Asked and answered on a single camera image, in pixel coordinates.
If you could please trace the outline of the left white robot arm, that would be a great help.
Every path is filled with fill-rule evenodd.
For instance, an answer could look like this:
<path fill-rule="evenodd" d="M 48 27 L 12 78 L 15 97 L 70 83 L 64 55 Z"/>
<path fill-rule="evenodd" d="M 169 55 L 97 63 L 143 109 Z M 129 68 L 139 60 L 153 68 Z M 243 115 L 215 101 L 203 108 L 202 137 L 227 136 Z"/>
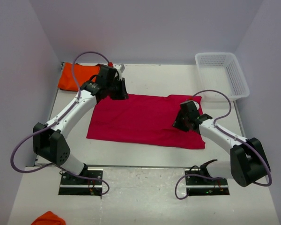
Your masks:
<path fill-rule="evenodd" d="M 33 128 L 34 153 L 71 173 L 77 184 L 87 181 L 88 172 L 86 165 L 71 153 L 67 137 L 80 119 L 105 97 L 128 99 L 122 76 L 124 70 L 123 64 L 102 65 L 99 73 L 80 87 L 74 99 L 57 116 L 45 124 L 37 123 Z"/>

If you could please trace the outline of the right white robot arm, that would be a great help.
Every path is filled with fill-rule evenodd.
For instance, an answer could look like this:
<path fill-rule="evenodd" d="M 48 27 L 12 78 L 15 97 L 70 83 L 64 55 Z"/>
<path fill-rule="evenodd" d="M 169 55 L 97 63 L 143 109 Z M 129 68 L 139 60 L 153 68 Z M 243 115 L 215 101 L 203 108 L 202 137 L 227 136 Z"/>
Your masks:
<path fill-rule="evenodd" d="M 224 178 L 233 178 L 242 187 L 250 184 L 268 187 L 272 184 L 270 166 L 258 139 L 247 139 L 230 132 L 210 115 L 200 114 L 200 106 L 193 100 L 182 102 L 179 107 L 173 127 L 208 138 L 230 155 L 228 162 L 211 160 L 201 166 L 196 176 L 204 184 Z"/>

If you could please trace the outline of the pink t shirt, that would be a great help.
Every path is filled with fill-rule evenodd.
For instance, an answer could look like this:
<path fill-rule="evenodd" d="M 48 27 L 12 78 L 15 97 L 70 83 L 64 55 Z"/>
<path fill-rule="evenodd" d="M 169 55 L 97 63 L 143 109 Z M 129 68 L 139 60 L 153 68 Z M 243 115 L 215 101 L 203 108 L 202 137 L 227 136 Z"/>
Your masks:
<path fill-rule="evenodd" d="M 202 137 L 173 127 L 180 103 L 201 97 L 169 95 L 167 97 L 130 94 L 127 100 L 100 101 L 93 110 L 86 138 L 176 147 L 189 150 L 205 148 Z"/>

